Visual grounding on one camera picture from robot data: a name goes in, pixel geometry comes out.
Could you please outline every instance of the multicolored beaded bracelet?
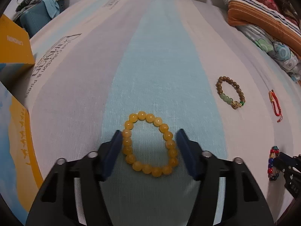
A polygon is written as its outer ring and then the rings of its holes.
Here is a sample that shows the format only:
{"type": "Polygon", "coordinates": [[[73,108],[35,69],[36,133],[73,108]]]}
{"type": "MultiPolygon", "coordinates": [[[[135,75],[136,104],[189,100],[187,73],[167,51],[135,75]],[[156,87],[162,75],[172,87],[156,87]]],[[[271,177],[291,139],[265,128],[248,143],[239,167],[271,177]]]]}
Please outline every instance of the multicolored beaded bracelet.
{"type": "Polygon", "coordinates": [[[168,131],[169,127],[163,123],[160,117],[155,117],[153,114],[146,114],[144,111],[139,111],[138,114],[132,113],[128,117],[128,121],[124,123],[124,130],[122,131],[122,144],[123,154],[126,155],[125,161],[128,164],[132,164],[132,168],[135,171],[141,171],[145,174],[152,174],[154,177],[160,177],[162,173],[169,175],[173,171],[173,167],[178,165],[176,149],[176,143],[173,141],[173,134],[168,131]],[[159,127],[159,131],[163,133],[163,139],[166,141],[165,146],[168,149],[168,164],[163,167],[152,167],[149,164],[142,164],[140,161],[136,161],[136,157],[133,155],[133,149],[131,147],[131,129],[134,128],[134,123],[137,120],[146,120],[148,123],[153,123],[155,127],[159,127]]]}
{"type": "Polygon", "coordinates": [[[233,80],[231,80],[229,77],[221,76],[218,79],[215,86],[216,86],[216,90],[217,90],[217,93],[219,94],[220,98],[222,100],[224,100],[227,104],[231,105],[233,109],[236,110],[237,108],[243,106],[244,103],[246,102],[243,92],[239,88],[239,85],[236,82],[234,82],[233,80]],[[228,82],[230,85],[232,85],[235,88],[236,92],[239,95],[240,102],[233,101],[232,98],[229,98],[226,94],[223,93],[222,82],[228,82]]]}
{"type": "Polygon", "coordinates": [[[273,174],[273,162],[276,157],[279,156],[279,149],[277,146],[273,146],[270,151],[270,157],[268,160],[268,178],[270,181],[275,181],[279,177],[279,170],[276,169],[276,174],[273,174]]]}

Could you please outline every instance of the striped pillow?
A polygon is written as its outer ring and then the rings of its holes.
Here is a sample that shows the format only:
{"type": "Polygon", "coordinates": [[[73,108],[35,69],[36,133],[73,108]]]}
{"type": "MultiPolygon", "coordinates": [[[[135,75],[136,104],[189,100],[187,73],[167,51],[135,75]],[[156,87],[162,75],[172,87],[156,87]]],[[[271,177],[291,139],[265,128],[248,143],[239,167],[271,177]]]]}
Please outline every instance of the striped pillow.
{"type": "Polygon", "coordinates": [[[254,24],[301,55],[301,32],[290,18],[280,14],[273,0],[228,0],[231,26],[254,24]]]}

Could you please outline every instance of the yellow beaded bracelet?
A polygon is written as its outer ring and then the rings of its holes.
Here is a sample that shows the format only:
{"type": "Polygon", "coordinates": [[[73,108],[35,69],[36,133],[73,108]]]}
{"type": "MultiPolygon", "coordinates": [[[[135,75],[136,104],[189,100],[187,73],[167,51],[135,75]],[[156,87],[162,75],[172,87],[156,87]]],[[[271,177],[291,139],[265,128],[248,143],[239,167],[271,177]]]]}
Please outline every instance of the yellow beaded bracelet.
{"type": "Polygon", "coordinates": [[[153,114],[146,114],[144,111],[139,111],[138,114],[133,113],[129,115],[128,120],[124,123],[124,128],[125,129],[122,131],[122,152],[126,155],[125,161],[128,164],[132,164],[135,171],[142,170],[143,173],[151,173],[154,177],[160,177],[162,173],[164,175],[171,174],[173,171],[172,168],[178,165],[178,160],[176,158],[178,151],[176,150],[176,143],[173,140],[173,134],[168,131],[168,125],[162,123],[162,119],[160,117],[155,117],[153,114]],[[168,149],[168,165],[163,167],[152,167],[149,164],[142,164],[140,161],[136,161],[136,157],[133,154],[133,149],[131,147],[131,130],[134,128],[134,123],[137,120],[146,120],[148,123],[153,123],[154,126],[159,127],[159,131],[163,133],[163,139],[166,141],[165,146],[168,149]]]}

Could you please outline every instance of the cardboard box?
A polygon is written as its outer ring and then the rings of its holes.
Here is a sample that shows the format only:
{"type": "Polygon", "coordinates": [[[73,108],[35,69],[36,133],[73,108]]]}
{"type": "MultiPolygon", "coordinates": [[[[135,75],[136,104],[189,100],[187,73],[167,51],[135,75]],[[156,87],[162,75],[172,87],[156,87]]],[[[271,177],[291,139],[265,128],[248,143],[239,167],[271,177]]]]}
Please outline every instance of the cardboard box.
{"type": "Polygon", "coordinates": [[[0,81],[10,86],[34,66],[28,33],[4,14],[0,18],[0,81]]]}
{"type": "Polygon", "coordinates": [[[28,111],[0,83],[0,194],[25,225],[43,183],[33,149],[28,111]]]}

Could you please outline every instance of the bed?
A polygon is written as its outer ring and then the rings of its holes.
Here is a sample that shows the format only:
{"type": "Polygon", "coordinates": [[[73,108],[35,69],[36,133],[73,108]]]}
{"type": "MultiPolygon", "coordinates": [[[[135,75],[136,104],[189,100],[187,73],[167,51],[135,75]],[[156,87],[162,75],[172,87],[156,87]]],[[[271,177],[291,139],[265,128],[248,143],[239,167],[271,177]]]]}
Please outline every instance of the bed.
{"type": "MultiPolygon", "coordinates": [[[[55,163],[82,158],[111,139],[130,113],[160,116],[175,133],[218,158],[241,157],[267,198],[276,220],[292,197],[282,176],[267,177],[272,146],[301,153],[301,90],[266,53],[236,28],[227,13],[193,0],[82,0],[49,22],[32,39],[36,65],[17,85],[29,110],[41,176],[55,163]],[[238,110],[216,92],[220,76],[235,80],[246,99],[238,110]],[[268,92],[277,94],[277,122],[268,92]]],[[[233,99],[237,93],[227,84],[233,99]]],[[[141,122],[133,149],[142,162],[163,165],[161,135],[141,122]]],[[[186,225],[199,183],[181,156],[170,176],[155,179],[133,171],[120,154],[101,187],[114,225],[186,225]]],[[[220,180],[220,222],[225,183],[220,180]]],[[[80,182],[76,195],[80,196],[80,182]]],[[[80,200],[80,222],[85,222],[80,200]]]]}

